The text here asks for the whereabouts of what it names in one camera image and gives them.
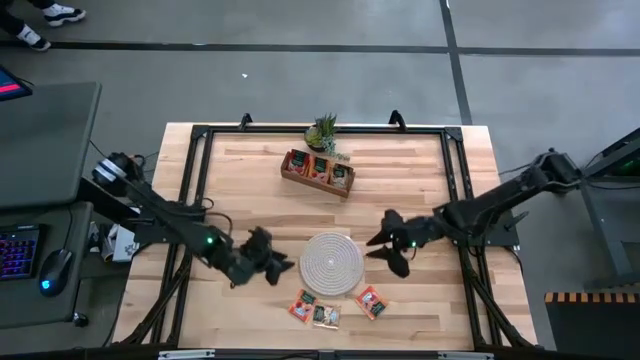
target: small potted plant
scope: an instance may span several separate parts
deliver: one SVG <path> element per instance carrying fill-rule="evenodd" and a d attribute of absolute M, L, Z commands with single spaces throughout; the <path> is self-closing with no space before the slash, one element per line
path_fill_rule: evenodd
<path fill-rule="evenodd" d="M 323 117 L 315 119 L 315 124 L 312 125 L 304 133 L 304 140 L 307 146 L 316 152 L 327 152 L 329 156 L 335 157 L 339 160 L 349 160 L 349 156 L 336 152 L 336 143 L 333 135 L 336 133 L 336 118 L 337 115 L 329 113 Z"/>

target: computer screen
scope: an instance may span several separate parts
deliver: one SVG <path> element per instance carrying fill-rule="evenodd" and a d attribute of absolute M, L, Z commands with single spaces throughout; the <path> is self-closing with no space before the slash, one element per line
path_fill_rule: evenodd
<path fill-rule="evenodd" d="M 31 89 L 0 66 L 0 101 L 31 95 Z"/>

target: computer mouse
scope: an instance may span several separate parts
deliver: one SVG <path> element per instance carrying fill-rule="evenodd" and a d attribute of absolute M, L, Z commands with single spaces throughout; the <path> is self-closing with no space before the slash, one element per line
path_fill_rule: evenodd
<path fill-rule="evenodd" d="M 67 285 L 73 253 L 65 249 L 52 251 L 40 268 L 38 287 L 44 296 L 56 296 Z"/>

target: rope coaster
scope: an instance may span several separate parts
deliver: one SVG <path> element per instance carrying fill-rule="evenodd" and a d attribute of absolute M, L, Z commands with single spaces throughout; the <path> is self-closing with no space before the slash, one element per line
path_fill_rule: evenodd
<path fill-rule="evenodd" d="M 360 248 L 349 237 L 322 233 L 312 237 L 300 257 L 300 274 L 307 286 L 325 296 L 353 289 L 364 274 Z"/>

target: gray desk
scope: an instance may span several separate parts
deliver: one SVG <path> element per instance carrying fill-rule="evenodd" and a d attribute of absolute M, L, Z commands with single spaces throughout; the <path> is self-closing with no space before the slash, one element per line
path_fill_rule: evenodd
<path fill-rule="evenodd" d="M 73 263 L 69 271 L 69 281 L 62 293 L 47 298 L 40 295 L 37 272 L 44 258 L 56 249 L 63 247 L 69 228 L 69 210 L 73 221 L 65 248 L 73 252 Z M 89 221 L 93 206 L 87 202 L 75 203 L 71 206 L 0 213 L 0 226 L 12 225 L 16 221 L 22 224 L 45 224 L 47 234 L 39 244 L 36 259 L 36 277 L 0 281 L 0 329 L 15 328 L 27 325 L 47 324 L 71 320 L 78 294 L 80 266 L 84 256 L 89 231 Z"/>
<path fill-rule="evenodd" d="M 101 86 L 45 85 L 0 103 L 0 209 L 76 199 Z"/>

